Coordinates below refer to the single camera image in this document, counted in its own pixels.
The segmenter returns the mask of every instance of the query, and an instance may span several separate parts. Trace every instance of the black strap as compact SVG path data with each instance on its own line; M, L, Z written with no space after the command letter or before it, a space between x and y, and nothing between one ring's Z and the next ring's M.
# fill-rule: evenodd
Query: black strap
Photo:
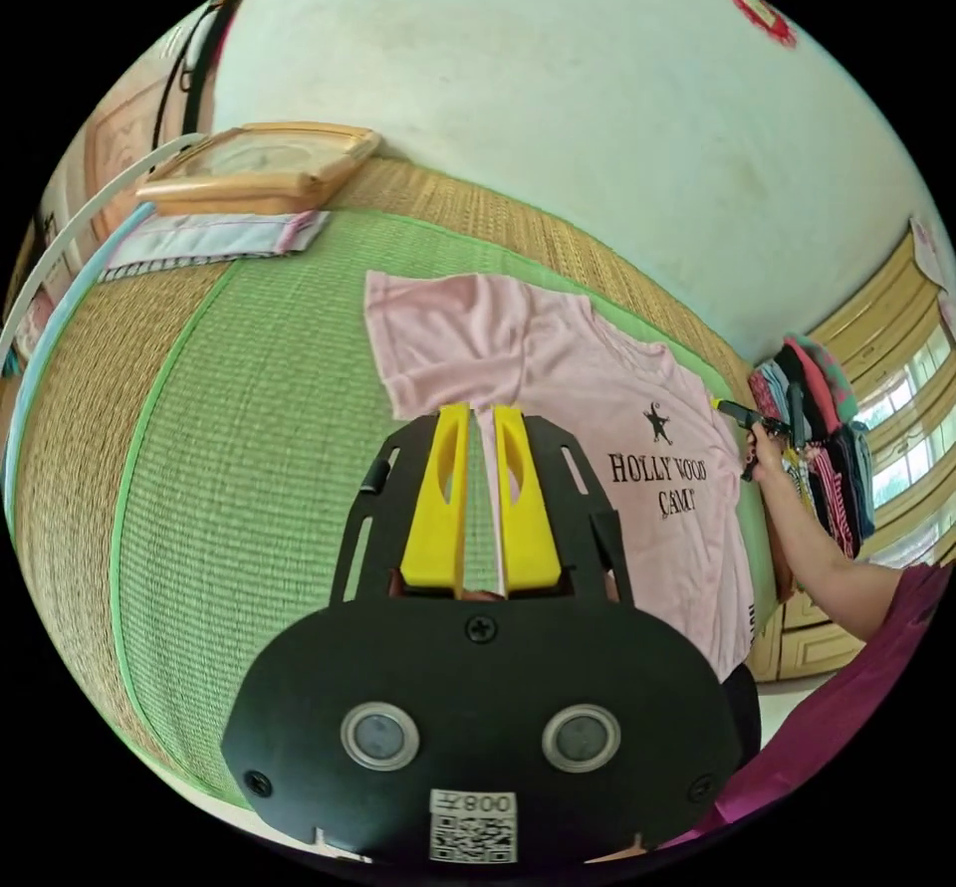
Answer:
M215 5L210 4L202 12L199 20L192 26L192 30L189 32L189 36L186 38L185 44L183 44L179 54L176 55L176 60L172 65L172 70L170 70L169 77L166 79L166 86L162 89L162 97L159 99L159 110L156 112L156 123L152 126L152 145L149 148L150 150L156 150L156 148L159 147L159 138L162 134L162 119L165 117L166 105L169 103L169 92L172 90L172 83L176 80L176 76L179 75L180 69L182 69L183 76L186 74L184 62L186 60L186 55L189 53L189 46L192 44L192 39L199 30L199 25L201 25L202 22L205 21L206 18L208 18L209 15L214 11Z
M216 16L199 49L195 67L189 75L189 87L186 91L186 107L182 117L182 132L196 133L199 129L199 109L202 105L202 92L219 53L219 46L226 35L226 29L232 22L242 0L223 0Z

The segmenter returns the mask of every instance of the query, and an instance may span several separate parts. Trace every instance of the blue cloth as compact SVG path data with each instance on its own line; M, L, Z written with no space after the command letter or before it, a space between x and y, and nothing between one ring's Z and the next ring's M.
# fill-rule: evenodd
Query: blue cloth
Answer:
M787 390L790 388L790 381L784 375L784 371L772 359L768 359L760 367L760 373L767 380L767 387L774 397L774 405L777 406L780 418L790 425L790 404L787 402ZM810 421L804 416L804 432L809 433L810 431Z
M26 428L30 403L33 401L37 386L43 377L43 371L50 361L50 356L64 327L70 321L70 317L76 312L80 303L83 302L87 292L97 281L97 277L106 265L107 260L116 251L117 245L125 240L143 220L150 217L154 209L155 207L151 203L138 206L87 261L86 266L77 274L76 280L70 285L66 295L53 310L50 321L43 330L37 348L34 350L33 358L27 363L23 373L23 382L20 383L20 391L17 393L17 401L13 407L10 433L7 436L6 453L3 460L3 514L7 520L7 529L10 532L11 540L14 538L13 500L16 488L17 463L20 457L20 442Z
M770 394L774 397L774 405L777 406L780 418L789 424L790 407L787 405L787 386L781 385L777 373L774 372L773 367L768 362L760 367L760 374L767 380L767 388L770 389Z
M859 530L864 539L868 539L876 531L875 506L873 504L873 457L869 452L869 443L866 441L867 426L862 422L853 421L849 424L852 436L853 450L856 456L856 466L859 471L860 498L862 505L859 512Z

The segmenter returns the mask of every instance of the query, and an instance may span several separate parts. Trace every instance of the pink t-shirt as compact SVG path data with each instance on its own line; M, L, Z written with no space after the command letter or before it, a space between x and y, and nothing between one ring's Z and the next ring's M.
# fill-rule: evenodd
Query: pink t-shirt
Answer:
M671 844L746 817L795 790L832 761L902 674L951 574L952 564L904 569L879 631L845 668L801 702L767 747L730 778L704 820Z
M369 272L365 320L396 418L474 409L496 523L492 407L518 405L581 443L620 514L637 606L696 645L721 680L747 657L740 453L701 379L666 345L621 333L588 297L501 276Z

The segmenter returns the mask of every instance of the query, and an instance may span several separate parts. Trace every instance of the star logo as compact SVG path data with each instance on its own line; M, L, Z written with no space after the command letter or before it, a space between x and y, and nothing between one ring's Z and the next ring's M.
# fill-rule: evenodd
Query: star logo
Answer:
M668 446L672 446L673 443L667 438L667 433L664 432L664 426L666 426L667 423L670 422L670 417L658 416L657 410L659 408L660 408L659 402L652 403L650 407L650 412L645 412L644 416L647 418L650 424L654 427L654 442L660 442L660 440L663 439Z

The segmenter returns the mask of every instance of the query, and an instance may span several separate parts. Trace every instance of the woven mat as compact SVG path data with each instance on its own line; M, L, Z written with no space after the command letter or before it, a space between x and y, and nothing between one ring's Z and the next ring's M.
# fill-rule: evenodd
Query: woven mat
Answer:
M136 419L183 326L225 266L93 287L30 410L15 505L17 557L54 646L101 715L166 763L120 678L110 547Z
M638 314L710 363L738 402L754 404L747 384L751 367L727 342L605 244L558 217L473 183L378 157L330 207L411 217L520 253Z
M394 428L362 316L370 268L502 273L579 292L500 247L348 211L303 256L237 263L217 286L143 411L114 556L127 687L173 761L232 802L243 800L218 741L243 674L271 638L328 603L357 485ZM636 338L664 338L595 303ZM713 369L674 350L729 395ZM477 438L469 479L485 482ZM466 580L495 587L489 496L468 499ZM748 551L766 578L759 510L756 490L743 493ZM335 659L316 659L317 677L328 664Z

